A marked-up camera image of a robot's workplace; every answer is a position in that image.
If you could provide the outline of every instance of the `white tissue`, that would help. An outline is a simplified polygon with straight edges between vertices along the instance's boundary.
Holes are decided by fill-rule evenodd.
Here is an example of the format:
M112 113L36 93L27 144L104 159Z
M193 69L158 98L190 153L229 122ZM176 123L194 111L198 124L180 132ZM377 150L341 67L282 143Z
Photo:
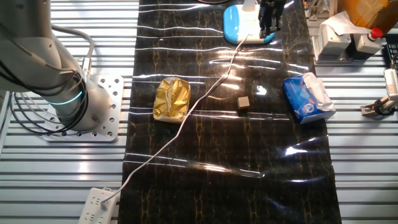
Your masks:
M368 34L371 32L370 29L357 27L350 20L346 11L338 13L325 22L322 22L319 30L323 29L323 26L330 26L337 35L343 34Z
M321 80L317 79L312 72L304 74L303 80L305 87L307 87L311 95L315 97L314 100L318 110L325 112L336 111L335 105L326 93L325 86L323 86L323 82Z

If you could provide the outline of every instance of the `black table mat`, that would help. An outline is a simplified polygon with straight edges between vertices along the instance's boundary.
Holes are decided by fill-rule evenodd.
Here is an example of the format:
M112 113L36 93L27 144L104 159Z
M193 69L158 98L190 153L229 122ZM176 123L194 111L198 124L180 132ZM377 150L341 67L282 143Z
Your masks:
M227 71L236 46L223 38L223 12L236 3L140 0L123 181L179 128L153 119L161 80L190 82L192 106ZM243 47L180 137L133 175L118 223L341 223L326 124L298 124L282 90L313 70L301 1L288 1L281 29Z

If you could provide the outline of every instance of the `crumpled gold packet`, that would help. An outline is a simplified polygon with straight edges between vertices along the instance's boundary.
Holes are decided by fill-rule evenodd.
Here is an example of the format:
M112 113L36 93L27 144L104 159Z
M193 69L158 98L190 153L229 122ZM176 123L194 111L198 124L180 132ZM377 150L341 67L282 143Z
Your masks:
M180 78L165 78L156 90L154 119L180 124L188 113L191 86Z

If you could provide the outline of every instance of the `metal rail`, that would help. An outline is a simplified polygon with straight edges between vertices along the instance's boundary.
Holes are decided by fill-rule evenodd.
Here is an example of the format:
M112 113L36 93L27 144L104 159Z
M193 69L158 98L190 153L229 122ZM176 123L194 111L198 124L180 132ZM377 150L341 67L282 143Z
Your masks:
M90 188L121 185L137 17L138 1L52 1L54 24L93 37L91 73L125 79L119 141L50 144L11 118L7 132L1 133L0 223L77 223ZM308 22L311 34L319 24ZM398 27L391 32L398 34ZM88 42L55 34L81 61ZM386 94L385 67L381 53L365 63L316 67L338 111L327 126L343 224L398 222L398 117L375 121L359 112L359 106ZM45 101L37 103L47 107Z

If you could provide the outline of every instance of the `tissue box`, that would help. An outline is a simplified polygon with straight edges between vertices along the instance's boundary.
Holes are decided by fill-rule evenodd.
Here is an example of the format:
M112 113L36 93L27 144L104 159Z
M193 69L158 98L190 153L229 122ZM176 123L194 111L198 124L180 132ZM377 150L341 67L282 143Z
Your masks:
M316 121L318 119L327 119L333 116L336 113L336 110L333 109L330 111L324 111L318 109L317 102L320 99L314 97L312 93L306 87L306 84L303 79L304 75L299 75L292 78L285 79L284 82L284 91L287 99L289 100L292 108L298 118L300 124L308 123L311 121Z

